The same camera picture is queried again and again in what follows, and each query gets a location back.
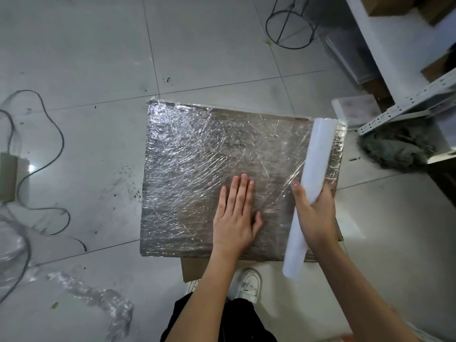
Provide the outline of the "person's right hand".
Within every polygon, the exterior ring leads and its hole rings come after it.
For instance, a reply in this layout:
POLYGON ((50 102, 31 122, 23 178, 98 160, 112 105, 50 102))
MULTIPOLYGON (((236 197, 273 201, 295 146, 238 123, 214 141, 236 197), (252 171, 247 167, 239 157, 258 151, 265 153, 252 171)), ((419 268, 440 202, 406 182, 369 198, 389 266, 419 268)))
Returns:
POLYGON ((338 246, 336 207, 329 183, 323 184, 314 203, 309 202, 309 210, 297 211, 297 215, 300 229, 316 258, 326 249, 338 246))

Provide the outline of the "person's left hand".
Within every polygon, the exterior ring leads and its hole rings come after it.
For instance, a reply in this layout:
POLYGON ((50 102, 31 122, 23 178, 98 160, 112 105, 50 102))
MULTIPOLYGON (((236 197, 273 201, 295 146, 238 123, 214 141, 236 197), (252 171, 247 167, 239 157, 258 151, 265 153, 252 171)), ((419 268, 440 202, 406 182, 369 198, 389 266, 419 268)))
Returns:
POLYGON ((213 250, 211 259, 221 258, 234 262, 252 244, 251 225, 253 221, 254 180, 248 178, 248 192, 243 208, 243 214, 235 213, 235 202, 240 177, 234 176, 231 185, 227 187, 226 210, 224 216, 217 221, 217 210, 213 221, 213 250))

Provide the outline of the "white stretch film roll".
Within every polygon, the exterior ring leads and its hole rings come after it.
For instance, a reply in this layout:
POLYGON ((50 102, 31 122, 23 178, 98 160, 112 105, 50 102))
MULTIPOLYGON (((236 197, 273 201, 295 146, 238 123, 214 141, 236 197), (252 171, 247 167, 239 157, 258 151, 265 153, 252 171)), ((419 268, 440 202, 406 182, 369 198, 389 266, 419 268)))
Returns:
MULTIPOLYGON (((305 189, 309 203, 314 203, 322 191, 331 155, 338 120, 314 120, 300 185, 305 189)), ((308 244, 299 226, 297 209, 293 214, 285 250, 283 275, 297 279, 304 263, 308 244)))

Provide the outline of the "film-wrapped cardboard box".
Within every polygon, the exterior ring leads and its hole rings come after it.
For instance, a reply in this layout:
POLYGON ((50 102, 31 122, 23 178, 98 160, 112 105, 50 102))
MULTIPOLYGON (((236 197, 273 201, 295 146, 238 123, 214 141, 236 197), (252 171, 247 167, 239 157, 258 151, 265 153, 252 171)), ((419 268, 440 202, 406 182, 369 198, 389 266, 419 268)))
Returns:
POLYGON ((140 223, 144 257, 209 258, 222 186, 254 180, 264 225, 241 259, 283 261, 314 120, 151 100, 140 223))

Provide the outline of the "person's left forearm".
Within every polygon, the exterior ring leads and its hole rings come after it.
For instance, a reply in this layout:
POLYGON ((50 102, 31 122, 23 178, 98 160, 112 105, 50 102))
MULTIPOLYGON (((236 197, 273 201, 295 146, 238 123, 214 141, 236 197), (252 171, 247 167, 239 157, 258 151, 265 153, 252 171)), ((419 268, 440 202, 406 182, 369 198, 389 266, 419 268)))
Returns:
POLYGON ((223 308, 239 253, 213 249, 208 266, 166 342, 218 342, 223 308))

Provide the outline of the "person's right forearm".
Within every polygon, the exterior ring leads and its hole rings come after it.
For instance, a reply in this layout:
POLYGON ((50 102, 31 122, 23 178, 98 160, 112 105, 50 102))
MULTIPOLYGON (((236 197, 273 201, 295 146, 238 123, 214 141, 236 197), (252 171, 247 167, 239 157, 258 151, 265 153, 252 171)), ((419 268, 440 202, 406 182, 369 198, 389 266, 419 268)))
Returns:
POLYGON ((337 241, 311 246, 356 342, 419 342, 413 330, 388 306, 337 241))

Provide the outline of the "brown cardboard sheet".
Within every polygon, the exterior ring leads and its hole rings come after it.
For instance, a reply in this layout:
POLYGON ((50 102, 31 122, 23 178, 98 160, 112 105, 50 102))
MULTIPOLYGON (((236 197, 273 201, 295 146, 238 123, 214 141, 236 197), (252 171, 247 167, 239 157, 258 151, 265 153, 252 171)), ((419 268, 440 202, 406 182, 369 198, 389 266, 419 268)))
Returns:
POLYGON ((182 278, 185 283, 201 279, 209 258, 180 258, 182 278))

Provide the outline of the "black trousers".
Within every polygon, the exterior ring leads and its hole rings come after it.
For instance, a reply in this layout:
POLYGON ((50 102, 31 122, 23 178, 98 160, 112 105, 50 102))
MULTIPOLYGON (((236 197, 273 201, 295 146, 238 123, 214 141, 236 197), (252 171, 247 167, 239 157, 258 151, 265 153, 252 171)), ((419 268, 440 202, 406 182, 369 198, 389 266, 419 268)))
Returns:
MULTIPOLYGON (((175 302, 172 316, 160 342, 169 342, 168 334, 192 294, 188 293, 175 302)), ((277 339, 261 322, 254 304, 238 298, 225 300, 217 342, 277 342, 277 339)))

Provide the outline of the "white foam block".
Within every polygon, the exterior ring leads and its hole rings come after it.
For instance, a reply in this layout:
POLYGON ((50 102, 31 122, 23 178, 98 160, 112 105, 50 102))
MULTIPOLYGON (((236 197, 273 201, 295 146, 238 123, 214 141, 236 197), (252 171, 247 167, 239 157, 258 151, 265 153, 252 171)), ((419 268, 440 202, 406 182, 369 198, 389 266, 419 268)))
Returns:
POLYGON ((348 131, 360 128, 382 113, 372 94, 335 98, 332 107, 337 119, 345 123, 348 131))

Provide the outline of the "translucent plastic storage bin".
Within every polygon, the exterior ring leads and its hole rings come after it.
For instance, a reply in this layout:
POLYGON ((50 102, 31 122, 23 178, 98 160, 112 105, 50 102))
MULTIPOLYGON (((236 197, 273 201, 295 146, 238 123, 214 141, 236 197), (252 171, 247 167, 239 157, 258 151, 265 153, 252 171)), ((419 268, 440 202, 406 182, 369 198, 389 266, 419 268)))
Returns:
POLYGON ((381 77, 359 29, 335 29, 327 35, 326 43, 358 84, 381 77))

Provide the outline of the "crumpled clear plastic film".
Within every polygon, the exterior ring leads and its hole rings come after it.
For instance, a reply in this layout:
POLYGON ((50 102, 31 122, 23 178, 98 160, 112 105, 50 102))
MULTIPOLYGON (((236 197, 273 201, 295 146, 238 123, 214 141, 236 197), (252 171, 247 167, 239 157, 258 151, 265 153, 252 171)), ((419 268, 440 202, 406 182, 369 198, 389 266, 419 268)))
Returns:
POLYGON ((107 342, 118 342, 129 336, 134 304, 114 289, 99 289, 78 280, 63 271, 53 271, 46 275, 47 280, 58 283, 75 298, 87 306, 96 306, 109 317, 106 334, 107 342))

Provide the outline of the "white metal shelf rack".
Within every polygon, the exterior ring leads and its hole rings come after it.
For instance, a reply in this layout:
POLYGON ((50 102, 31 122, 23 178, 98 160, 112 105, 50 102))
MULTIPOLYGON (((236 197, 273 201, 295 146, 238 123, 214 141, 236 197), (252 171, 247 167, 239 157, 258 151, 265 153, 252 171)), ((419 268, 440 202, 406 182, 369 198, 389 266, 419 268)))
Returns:
POLYGON ((421 72, 456 42, 456 8, 431 26, 415 9, 402 16, 370 17, 361 0, 346 2, 395 102, 358 128, 358 135, 390 122, 427 118, 437 150, 429 163, 456 157, 456 68, 433 82, 421 72))

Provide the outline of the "brown cardboard box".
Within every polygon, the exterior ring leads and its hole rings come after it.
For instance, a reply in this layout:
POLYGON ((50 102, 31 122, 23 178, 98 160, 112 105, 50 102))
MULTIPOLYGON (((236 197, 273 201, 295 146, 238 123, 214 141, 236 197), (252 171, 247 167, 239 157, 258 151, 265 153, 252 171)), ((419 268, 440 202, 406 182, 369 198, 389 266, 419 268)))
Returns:
POLYGON ((414 5, 426 22, 435 26, 456 8, 456 0, 415 0, 414 5))
POLYGON ((360 0, 368 16, 401 16, 410 11, 416 0, 360 0))

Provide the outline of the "clear plastic film loop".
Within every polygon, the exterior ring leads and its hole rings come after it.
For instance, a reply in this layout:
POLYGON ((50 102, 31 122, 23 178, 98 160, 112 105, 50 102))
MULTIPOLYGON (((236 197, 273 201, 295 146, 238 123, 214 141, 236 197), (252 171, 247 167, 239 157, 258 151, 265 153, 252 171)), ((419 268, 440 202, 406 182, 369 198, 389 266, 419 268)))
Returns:
POLYGON ((0 206, 0 297, 17 286, 38 280, 39 266, 32 259, 33 229, 0 206))

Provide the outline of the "grey power adapter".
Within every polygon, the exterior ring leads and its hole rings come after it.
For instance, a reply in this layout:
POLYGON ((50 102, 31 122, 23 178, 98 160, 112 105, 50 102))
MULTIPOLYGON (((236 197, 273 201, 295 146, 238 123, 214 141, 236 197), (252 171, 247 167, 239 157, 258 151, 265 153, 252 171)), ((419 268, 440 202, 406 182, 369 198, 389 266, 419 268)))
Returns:
POLYGON ((15 200, 18 157, 6 152, 0 153, 0 203, 15 200))

